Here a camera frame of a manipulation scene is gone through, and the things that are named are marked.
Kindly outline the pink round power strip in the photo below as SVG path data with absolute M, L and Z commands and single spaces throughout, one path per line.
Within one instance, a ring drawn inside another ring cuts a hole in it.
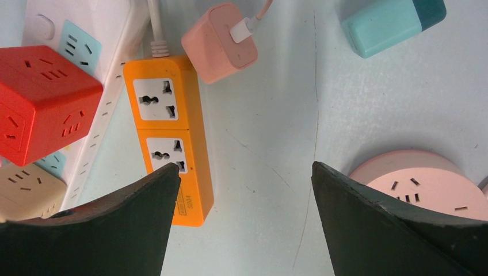
M 449 159 L 428 151 L 399 150 L 376 156 L 350 178 L 420 208 L 487 220 L 487 198 Z

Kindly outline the salmon pink charger plug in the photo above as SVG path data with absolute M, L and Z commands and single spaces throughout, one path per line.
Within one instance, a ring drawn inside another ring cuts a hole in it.
M 235 42 L 232 29 L 248 34 L 239 8 L 231 2 L 210 7 L 183 35 L 181 44 L 197 74 L 207 84 L 215 83 L 254 64 L 258 50 L 252 37 Z

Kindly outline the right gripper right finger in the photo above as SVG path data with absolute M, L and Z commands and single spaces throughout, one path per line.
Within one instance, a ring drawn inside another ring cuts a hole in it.
M 486 275 L 487 222 L 420 208 L 312 164 L 336 275 Z

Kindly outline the red cube socket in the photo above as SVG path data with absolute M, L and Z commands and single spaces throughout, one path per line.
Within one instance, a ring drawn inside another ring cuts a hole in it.
M 48 46 L 1 48 L 1 156 L 26 166 L 85 137 L 102 92 Z

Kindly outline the orange power strip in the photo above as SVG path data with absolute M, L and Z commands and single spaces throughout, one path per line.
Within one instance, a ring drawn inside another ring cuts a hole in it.
M 186 55 L 147 58 L 127 62 L 123 77 L 147 172 L 178 166 L 173 224 L 202 226 L 214 191 L 195 69 Z

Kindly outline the white multicolour power strip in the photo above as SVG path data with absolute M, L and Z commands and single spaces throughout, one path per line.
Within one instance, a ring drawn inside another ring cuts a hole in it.
M 28 1 L 23 45 L 47 45 L 99 80 L 104 91 L 87 136 L 38 164 L 67 186 L 61 209 L 74 207 L 150 21 L 146 1 Z

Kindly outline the beige dragon cube adapter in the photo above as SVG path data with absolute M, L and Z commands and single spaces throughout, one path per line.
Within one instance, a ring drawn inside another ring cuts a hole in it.
M 66 194 L 66 184 L 35 164 L 1 167 L 1 223 L 41 217 L 58 211 Z

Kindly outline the teal small charger plug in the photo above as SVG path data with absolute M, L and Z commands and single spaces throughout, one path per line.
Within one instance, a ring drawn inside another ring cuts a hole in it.
M 440 23 L 443 0 L 374 1 L 341 22 L 353 52 L 370 58 Z

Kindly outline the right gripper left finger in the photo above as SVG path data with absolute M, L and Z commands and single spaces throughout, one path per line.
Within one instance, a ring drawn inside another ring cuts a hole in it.
M 180 188 L 169 163 L 50 218 L 1 224 L 2 275 L 160 275 Z

